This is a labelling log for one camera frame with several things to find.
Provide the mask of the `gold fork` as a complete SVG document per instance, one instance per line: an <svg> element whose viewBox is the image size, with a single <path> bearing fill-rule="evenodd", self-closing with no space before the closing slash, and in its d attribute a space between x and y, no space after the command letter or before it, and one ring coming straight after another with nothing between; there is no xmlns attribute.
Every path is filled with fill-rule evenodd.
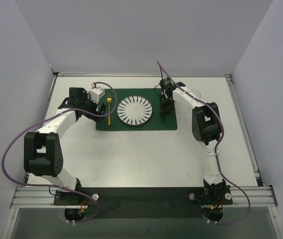
<svg viewBox="0 0 283 239"><path fill-rule="evenodd" d="M108 110L109 110L109 115L108 115L108 125L111 125L111 102L112 102L112 94L108 93L107 94L107 103L108 103Z"/></svg>

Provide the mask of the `green placemat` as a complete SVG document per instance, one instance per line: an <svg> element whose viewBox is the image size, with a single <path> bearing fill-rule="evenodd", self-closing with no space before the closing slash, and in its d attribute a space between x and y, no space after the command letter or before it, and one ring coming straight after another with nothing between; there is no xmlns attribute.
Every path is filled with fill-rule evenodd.
<svg viewBox="0 0 283 239"><path fill-rule="evenodd" d="M120 121L117 111L111 114L111 125L108 125L108 119L103 119L96 124L96 130L99 131L150 131L150 130L176 130L177 119L176 112L165 116L165 124L162 123L162 117L159 113L159 96L153 88L143 89L115 89L118 103L128 96L142 96L149 100L152 105L153 113L148 122L139 126L126 125Z"/></svg>

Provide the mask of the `white plate with black stripes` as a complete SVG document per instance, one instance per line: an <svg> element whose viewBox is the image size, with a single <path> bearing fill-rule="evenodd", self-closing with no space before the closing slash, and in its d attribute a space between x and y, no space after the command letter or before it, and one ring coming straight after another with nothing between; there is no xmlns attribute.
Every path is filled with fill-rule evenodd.
<svg viewBox="0 0 283 239"><path fill-rule="evenodd" d="M139 126L148 122L153 108L149 100L142 96L128 96L117 106L117 115L121 122L130 126Z"/></svg>

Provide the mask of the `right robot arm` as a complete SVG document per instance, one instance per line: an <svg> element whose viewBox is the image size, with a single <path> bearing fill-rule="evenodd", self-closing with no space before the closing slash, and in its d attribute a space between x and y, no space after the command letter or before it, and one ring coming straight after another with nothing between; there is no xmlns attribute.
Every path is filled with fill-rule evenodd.
<svg viewBox="0 0 283 239"><path fill-rule="evenodd" d="M204 155L204 187L203 197L208 203L214 203L221 197L216 186L224 183L215 156L215 148L220 140L222 128L220 126L219 109L216 103L207 103L198 98L182 82L173 83L169 78L159 82L161 92L159 96L159 113L162 119L175 111L178 102L191 112L191 131L196 141L201 143Z"/></svg>

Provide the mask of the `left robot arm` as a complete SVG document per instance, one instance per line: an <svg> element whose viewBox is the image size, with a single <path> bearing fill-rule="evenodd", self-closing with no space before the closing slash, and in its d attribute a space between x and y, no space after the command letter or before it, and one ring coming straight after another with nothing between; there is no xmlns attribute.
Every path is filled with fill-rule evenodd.
<svg viewBox="0 0 283 239"><path fill-rule="evenodd" d="M54 119L36 132L28 132L24 136L24 169L27 173L42 177L60 191L66 192L65 198L73 205L83 199L79 179L71 176L64 168L64 159L60 139L68 128L82 116L101 122L105 117L106 104L99 104L105 95L101 87L69 88L66 97L57 108Z"/></svg>

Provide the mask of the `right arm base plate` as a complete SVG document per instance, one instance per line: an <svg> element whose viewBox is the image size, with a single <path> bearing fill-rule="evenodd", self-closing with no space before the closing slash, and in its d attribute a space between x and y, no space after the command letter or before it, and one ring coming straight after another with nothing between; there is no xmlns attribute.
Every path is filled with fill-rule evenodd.
<svg viewBox="0 0 283 239"><path fill-rule="evenodd" d="M191 190L188 190L187 192L187 199L188 203L190 205L215 205L219 202L221 202L223 205L232 205L233 199L227 199L225 197L226 194L231 193L229 190L226 190L224 192L217 192L217 193L205 193L203 188L194 188Z"/></svg>

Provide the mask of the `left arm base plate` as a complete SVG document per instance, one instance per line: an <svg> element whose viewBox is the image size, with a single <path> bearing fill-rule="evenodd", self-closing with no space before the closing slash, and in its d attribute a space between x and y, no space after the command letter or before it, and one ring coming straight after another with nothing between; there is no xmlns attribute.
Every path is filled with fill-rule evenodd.
<svg viewBox="0 0 283 239"><path fill-rule="evenodd" d="M55 206L94 206L97 203L91 199L88 199L82 195L78 195L72 192L56 191L53 205Z"/></svg>

